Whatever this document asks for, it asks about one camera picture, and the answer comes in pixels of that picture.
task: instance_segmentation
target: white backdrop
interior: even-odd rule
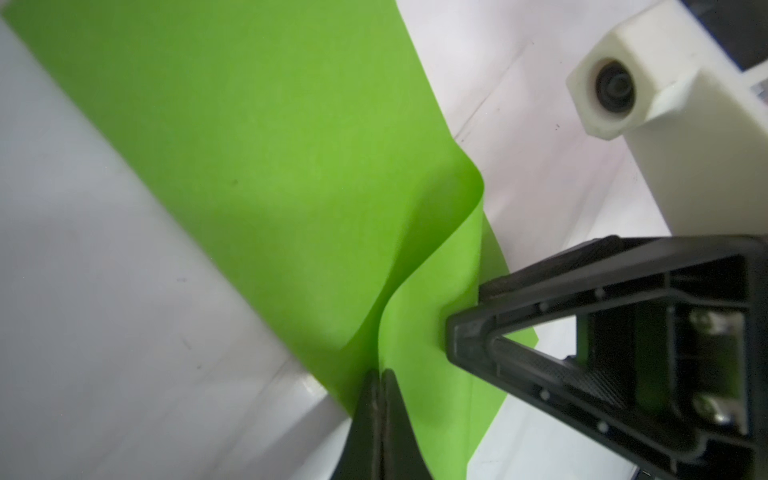
[[[647,0],[400,0],[512,269],[587,238],[665,234],[624,142],[564,86]],[[573,326],[538,329],[563,356]],[[349,428],[0,23],[3,478],[325,479]],[[632,465],[512,397],[469,478],[616,480]]]

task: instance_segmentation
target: round hole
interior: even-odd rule
[[[634,82],[618,61],[605,65],[594,83],[600,105],[611,113],[623,114],[634,106]]]

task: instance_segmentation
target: black plastic bracket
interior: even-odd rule
[[[391,369],[366,375],[331,480],[432,480]]]
[[[481,286],[451,362],[670,480],[768,478],[768,243],[608,237]],[[505,338],[566,316],[560,360]]]

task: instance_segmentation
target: white plastic part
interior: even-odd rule
[[[605,110],[595,81],[619,61],[634,106]],[[768,233],[768,108],[744,74],[677,0],[608,32],[568,76],[588,134],[624,135],[675,235]]]

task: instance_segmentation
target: green cloth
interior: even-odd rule
[[[394,0],[4,15],[330,393],[352,411],[365,371],[393,368],[435,479],[464,478],[504,395],[446,360],[445,318],[476,301],[482,243],[505,265]]]

